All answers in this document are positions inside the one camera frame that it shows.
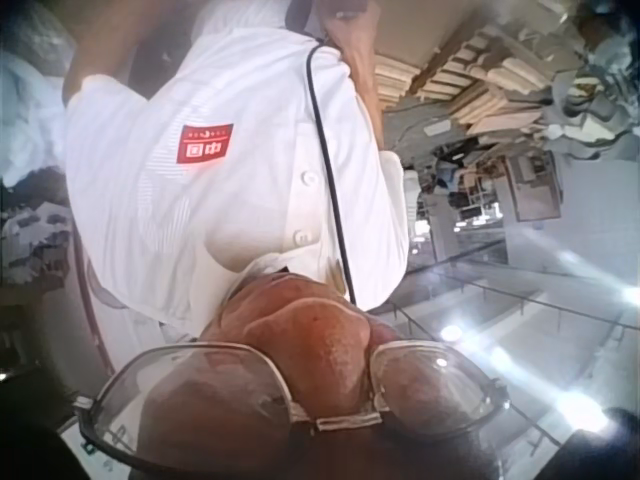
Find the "hand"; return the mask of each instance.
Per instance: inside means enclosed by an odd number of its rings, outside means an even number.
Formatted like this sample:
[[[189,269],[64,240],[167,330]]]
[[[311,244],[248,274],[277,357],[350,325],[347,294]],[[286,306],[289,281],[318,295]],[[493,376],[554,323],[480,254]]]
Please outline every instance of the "hand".
[[[335,17],[335,12],[330,12],[327,2],[328,0],[321,0],[318,5],[322,24],[329,38],[345,56],[361,54],[373,56],[380,20],[380,6],[374,0],[369,0],[366,12],[355,18],[338,19]]]

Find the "red logo patch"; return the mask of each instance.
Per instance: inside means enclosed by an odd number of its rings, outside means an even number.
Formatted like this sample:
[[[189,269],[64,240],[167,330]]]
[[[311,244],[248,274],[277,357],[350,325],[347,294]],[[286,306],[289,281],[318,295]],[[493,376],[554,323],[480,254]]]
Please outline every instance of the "red logo patch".
[[[180,137],[178,164],[210,162],[227,154],[233,125],[220,127],[189,127],[185,125]]]

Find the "white polo shirt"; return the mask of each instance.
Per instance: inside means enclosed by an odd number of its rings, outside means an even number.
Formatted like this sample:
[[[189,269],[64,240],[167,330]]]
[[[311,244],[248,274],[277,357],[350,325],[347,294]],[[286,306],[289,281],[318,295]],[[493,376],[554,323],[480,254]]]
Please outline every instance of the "white polo shirt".
[[[276,28],[203,34],[147,101],[93,76],[68,112],[66,173],[95,272],[141,313],[199,335],[247,275],[290,271],[344,291],[307,91],[312,39]],[[359,306],[402,279],[399,158],[379,153],[349,68],[313,63]]]

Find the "person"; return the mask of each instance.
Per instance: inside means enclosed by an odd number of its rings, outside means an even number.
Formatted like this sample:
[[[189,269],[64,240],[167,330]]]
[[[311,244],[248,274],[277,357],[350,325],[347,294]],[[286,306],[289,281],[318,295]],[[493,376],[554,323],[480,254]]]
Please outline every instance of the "person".
[[[114,0],[65,82],[65,170],[101,285],[194,337],[237,285],[288,269],[346,295],[344,262],[307,88],[317,41],[284,28],[291,0],[203,2],[193,46],[151,99],[116,80],[183,0]],[[374,41],[380,8],[338,19],[312,72],[358,305],[405,274],[399,158],[383,151]]]
[[[80,417],[81,431],[178,470],[175,478],[501,478],[478,429],[508,400],[480,393],[489,383],[460,354],[429,343],[415,345],[416,356],[399,340],[326,284],[265,275],[232,293],[201,343],[148,352],[114,377],[93,413]],[[293,426],[284,388],[296,405]],[[372,421],[375,392],[401,423]],[[305,431],[310,422],[324,428]],[[107,433],[116,431],[124,443]],[[427,433],[441,437],[425,441]],[[145,466],[130,478],[156,474]]]

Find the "white wall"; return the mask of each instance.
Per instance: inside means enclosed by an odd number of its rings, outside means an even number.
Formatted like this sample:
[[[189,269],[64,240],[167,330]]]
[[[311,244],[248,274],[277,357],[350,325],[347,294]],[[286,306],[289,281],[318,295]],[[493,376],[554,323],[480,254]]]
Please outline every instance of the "white wall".
[[[458,237],[454,232],[457,214],[445,195],[427,195],[426,199],[436,261],[442,262],[460,254]]]
[[[558,220],[517,223],[508,182],[506,178],[496,181],[510,264],[600,279],[610,274],[637,284],[638,163],[559,159],[558,172],[564,189]]]

